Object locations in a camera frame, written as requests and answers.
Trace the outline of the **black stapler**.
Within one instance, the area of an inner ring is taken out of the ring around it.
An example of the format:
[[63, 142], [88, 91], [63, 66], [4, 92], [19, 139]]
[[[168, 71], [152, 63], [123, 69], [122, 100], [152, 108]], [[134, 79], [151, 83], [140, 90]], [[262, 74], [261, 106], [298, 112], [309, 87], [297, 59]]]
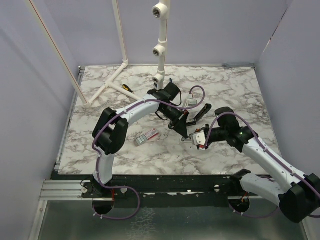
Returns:
[[206, 103], [204, 107], [196, 114], [190, 114], [187, 110], [183, 111], [184, 115], [178, 118], [175, 121], [171, 121], [168, 125], [169, 129], [173, 130], [174, 127], [177, 127], [180, 123], [182, 123], [183, 127], [190, 127], [196, 125], [210, 110], [212, 109], [212, 105]]

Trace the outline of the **red white staple box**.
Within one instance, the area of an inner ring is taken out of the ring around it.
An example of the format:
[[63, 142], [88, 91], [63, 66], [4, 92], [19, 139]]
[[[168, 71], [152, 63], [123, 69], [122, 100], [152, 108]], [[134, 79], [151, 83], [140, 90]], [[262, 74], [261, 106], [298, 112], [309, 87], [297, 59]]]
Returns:
[[141, 136], [137, 137], [134, 140], [134, 145], [136, 147], [139, 147], [143, 144], [145, 144], [146, 142], [148, 142], [149, 140], [151, 140], [152, 138], [154, 138], [155, 136], [157, 136], [159, 134], [158, 130], [156, 128], [152, 128], [151, 130], [145, 132], [144, 134], [142, 134]]

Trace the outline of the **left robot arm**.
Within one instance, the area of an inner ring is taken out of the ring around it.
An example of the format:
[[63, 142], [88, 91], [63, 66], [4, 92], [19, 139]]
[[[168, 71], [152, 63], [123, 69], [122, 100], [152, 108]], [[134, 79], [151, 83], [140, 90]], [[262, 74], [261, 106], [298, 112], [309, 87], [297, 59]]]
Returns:
[[140, 119], [160, 112], [170, 120], [169, 128], [186, 138], [187, 117], [189, 112], [171, 103], [180, 93], [180, 89], [169, 83], [164, 89], [151, 89], [140, 100], [117, 110], [106, 108], [94, 130], [92, 148], [98, 153], [93, 178], [93, 191], [97, 196], [106, 197], [111, 190], [108, 183], [112, 177], [115, 154], [120, 151], [126, 141], [129, 127]]

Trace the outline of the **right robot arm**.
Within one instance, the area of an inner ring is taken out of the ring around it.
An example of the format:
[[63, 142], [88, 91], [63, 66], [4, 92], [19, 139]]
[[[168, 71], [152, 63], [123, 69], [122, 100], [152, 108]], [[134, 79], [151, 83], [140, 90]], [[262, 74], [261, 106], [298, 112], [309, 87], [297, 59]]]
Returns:
[[229, 189], [240, 196], [244, 192], [258, 195], [275, 204], [293, 223], [300, 223], [320, 207], [320, 178], [298, 170], [275, 153], [243, 118], [229, 107], [215, 111], [213, 124], [197, 129], [190, 135], [193, 145], [207, 150], [212, 143], [227, 142], [240, 153], [258, 163], [272, 178], [259, 177], [243, 169], [231, 177]]

